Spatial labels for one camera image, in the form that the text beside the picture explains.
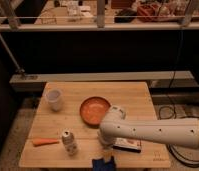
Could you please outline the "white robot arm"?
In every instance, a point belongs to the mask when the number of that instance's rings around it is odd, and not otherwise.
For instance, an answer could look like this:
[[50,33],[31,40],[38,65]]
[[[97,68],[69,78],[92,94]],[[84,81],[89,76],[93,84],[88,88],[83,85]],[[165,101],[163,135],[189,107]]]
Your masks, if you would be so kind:
[[113,105],[99,124],[98,137],[104,147],[117,138],[130,138],[199,150],[199,118],[126,120],[126,112]]

